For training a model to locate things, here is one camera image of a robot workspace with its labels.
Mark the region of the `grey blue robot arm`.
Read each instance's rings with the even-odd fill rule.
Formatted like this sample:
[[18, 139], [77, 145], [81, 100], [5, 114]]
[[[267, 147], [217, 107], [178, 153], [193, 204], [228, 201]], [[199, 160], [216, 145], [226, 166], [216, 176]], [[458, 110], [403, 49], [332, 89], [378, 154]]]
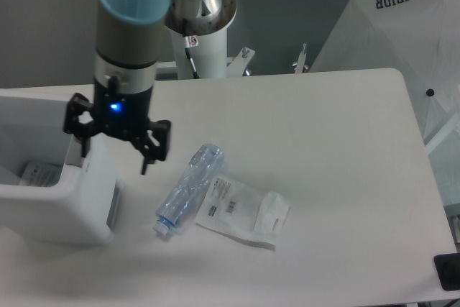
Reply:
[[92, 99], [69, 100], [63, 129], [86, 156], [93, 136], [129, 142], [145, 165], [163, 161], [171, 123], [152, 122], [149, 107], [162, 49], [162, 30], [178, 36], [175, 59], [192, 78], [221, 77], [226, 70], [226, 29], [236, 0], [98, 0]]

